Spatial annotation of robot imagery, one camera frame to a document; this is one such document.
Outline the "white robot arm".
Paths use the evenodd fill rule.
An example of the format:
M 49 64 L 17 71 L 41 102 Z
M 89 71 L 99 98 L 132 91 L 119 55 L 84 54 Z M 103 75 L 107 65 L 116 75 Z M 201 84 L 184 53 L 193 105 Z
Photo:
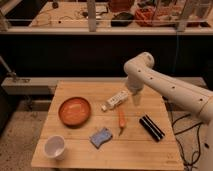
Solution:
M 195 86 L 153 70 L 154 57 L 143 52 L 124 64 L 126 87 L 137 94 L 144 85 L 195 114 L 208 125 L 199 171 L 213 171 L 213 91 Z

